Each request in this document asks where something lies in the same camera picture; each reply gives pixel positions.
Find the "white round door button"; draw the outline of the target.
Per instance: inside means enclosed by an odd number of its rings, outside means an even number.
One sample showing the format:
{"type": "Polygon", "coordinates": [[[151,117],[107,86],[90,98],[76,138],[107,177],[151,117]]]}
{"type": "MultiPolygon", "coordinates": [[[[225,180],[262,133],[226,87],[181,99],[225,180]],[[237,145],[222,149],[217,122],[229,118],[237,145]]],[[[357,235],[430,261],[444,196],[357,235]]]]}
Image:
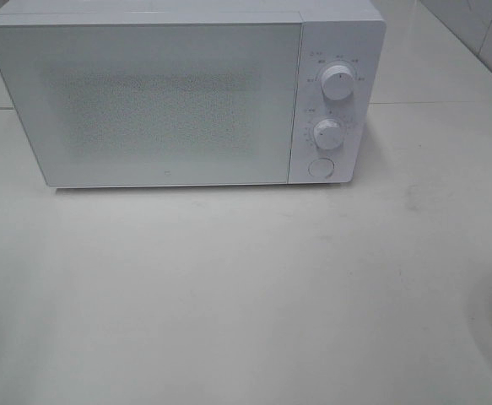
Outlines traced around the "white round door button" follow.
{"type": "Polygon", "coordinates": [[[333,175],[334,162],[329,158],[320,158],[312,161],[308,166],[309,174],[315,178],[328,179],[333,175]]]}

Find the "white timer knob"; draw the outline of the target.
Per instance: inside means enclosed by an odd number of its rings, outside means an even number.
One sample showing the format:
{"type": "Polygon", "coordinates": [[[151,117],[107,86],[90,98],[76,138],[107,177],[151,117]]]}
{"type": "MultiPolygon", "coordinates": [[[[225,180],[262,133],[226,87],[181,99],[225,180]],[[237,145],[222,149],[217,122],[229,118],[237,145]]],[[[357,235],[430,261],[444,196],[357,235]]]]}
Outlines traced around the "white timer knob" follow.
{"type": "Polygon", "coordinates": [[[313,138],[321,150],[333,150],[343,143],[346,129],[340,121],[324,119],[313,127],[313,138]]]}

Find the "white microwave door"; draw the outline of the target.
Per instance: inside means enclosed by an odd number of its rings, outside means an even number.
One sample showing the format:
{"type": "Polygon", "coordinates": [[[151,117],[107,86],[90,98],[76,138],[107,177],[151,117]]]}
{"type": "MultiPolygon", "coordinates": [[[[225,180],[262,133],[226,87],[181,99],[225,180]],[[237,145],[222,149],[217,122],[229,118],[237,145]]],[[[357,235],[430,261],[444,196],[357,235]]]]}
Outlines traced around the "white microwave door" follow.
{"type": "Polygon", "coordinates": [[[0,26],[0,73],[49,186],[283,183],[300,34],[0,26]]]}

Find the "white upper power knob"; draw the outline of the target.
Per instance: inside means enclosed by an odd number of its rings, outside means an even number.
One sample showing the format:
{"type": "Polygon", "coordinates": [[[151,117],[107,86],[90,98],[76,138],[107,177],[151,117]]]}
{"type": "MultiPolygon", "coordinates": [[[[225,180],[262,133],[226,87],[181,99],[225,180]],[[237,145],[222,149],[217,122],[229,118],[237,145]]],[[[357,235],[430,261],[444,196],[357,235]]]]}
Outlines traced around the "white upper power knob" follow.
{"type": "Polygon", "coordinates": [[[354,92],[354,81],[354,70],[343,62],[327,66],[320,75],[322,93],[332,101],[349,97],[354,92]]]}

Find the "white microwave oven body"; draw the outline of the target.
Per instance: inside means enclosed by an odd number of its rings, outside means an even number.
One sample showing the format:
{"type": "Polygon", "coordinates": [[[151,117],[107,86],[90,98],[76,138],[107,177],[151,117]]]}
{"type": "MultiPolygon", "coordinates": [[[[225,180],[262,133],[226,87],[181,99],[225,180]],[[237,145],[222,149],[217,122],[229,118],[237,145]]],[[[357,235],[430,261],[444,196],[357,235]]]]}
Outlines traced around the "white microwave oven body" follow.
{"type": "Polygon", "coordinates": [[[368,1],[10,1],[0,8],[0,26],[207,24],[299,24],[295,110],[285,182],[194,186],[350,181],[387,28],[368,1]],[[320,82],[322,71],[335,62],[355,72],[354,92],[339,101],[327,99],[320,82]],[[324,119],[346,129],[336,149],[315,144],[313,127],[324,119]],[[335,164],[328,179],[309,174],[309,164],[320,158],[335,164]]]}

